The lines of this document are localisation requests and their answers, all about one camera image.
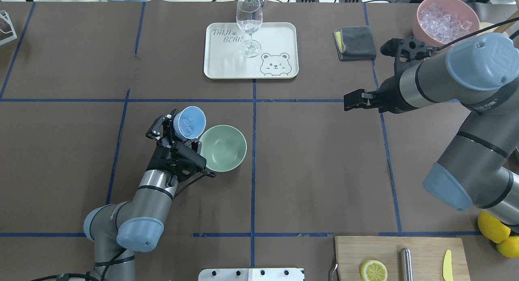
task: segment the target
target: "lemon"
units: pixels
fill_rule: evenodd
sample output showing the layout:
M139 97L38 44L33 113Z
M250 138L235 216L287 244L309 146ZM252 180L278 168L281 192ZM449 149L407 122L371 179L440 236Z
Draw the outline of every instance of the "lemon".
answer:
M360 268L360 275L364 281L386 281L388 270L384 264L376 260L365 261Z
M505 257L519 257L519 236L509 236L496 246L499 253Z
M510 228L502 224L497 218L481 211L478 216L478 227L481 233L489 240L499 244L510 235Z

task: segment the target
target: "gray towel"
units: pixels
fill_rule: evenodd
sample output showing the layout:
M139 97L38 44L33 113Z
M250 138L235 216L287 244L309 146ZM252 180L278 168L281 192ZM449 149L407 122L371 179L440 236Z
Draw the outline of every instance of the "gray towel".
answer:
M338 32L341 32L342 41L337 40L336 33ZM373 41L373 34L369 26L347 26L336 30L332 35L341 61L375 59L377 57L375 41Z

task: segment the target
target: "green bowl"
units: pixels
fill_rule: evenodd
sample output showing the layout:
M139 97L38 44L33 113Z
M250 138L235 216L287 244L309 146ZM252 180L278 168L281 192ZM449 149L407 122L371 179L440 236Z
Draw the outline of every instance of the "green bowl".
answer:
M240 130L221 124L209 128L200 137L202 151L207 160L207 168L215 172L235 169L245 158L247 142Z

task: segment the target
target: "wine glass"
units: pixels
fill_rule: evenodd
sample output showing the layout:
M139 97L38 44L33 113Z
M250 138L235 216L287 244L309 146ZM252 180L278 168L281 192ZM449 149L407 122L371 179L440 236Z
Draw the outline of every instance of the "wine glass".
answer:
M261 45L252 40L252 34L260 29L263 22L260 0L238 0L236 22L240 29L250 36L248 41L241 44L241 54L248 58L256 57L261 52Z

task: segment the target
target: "cutting board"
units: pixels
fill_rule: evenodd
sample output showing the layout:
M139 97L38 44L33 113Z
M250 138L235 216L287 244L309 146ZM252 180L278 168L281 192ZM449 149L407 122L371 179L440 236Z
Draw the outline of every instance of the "cutting board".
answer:
M413 279L444 281L443 257L452 251L454 281L470 281L469 268L461 238L336 236L335 252L341 281L362 281L359 270L367 260L378 260L388 270L388 281L400 281L400 249L411 251Z

